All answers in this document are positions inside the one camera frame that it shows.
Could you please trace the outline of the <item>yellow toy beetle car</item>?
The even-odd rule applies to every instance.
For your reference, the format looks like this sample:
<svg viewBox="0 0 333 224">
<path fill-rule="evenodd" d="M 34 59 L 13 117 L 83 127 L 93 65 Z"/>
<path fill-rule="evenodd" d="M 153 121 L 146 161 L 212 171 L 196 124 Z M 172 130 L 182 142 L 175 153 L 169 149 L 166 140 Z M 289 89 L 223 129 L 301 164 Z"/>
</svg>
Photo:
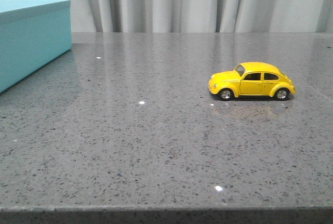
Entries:
<svg viewBox="0 0 333 224">
<path fill-rule="evenodd" d="M 264 62 L 244 62 L 231 71 L 215 73 L 211 75 L 208 89 L 224 101 L 242 96 L 264 96 L 283 101 L 296 94 L 292 80 L 278 67 Z"/>
</svg>

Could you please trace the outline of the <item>light blue storage box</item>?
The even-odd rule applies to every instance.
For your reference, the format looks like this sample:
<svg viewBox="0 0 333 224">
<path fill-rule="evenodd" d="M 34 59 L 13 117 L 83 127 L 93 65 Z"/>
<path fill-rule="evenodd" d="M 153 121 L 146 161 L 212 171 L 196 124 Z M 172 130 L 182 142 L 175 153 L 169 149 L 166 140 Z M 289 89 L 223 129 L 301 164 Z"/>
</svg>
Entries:
<svg viewBox="0 0 333 224">
<path fill-rule="evenodd" d="M 1 91 L 71 49 L 70 0 L 1 0 Z"/>
</svg>

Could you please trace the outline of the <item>grey pleated curtain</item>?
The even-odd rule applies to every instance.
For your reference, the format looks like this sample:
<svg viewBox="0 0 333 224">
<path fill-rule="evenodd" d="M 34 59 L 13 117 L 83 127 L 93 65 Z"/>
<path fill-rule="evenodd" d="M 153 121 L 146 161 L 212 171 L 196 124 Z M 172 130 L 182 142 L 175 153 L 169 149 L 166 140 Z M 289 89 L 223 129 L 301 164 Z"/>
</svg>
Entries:
<svg viewBox="0 0 333 224">
<path fill-rule="evenodd" d="M 332 32 L 332 0 L 71 0 L 73 32 Z"/>
</svg>

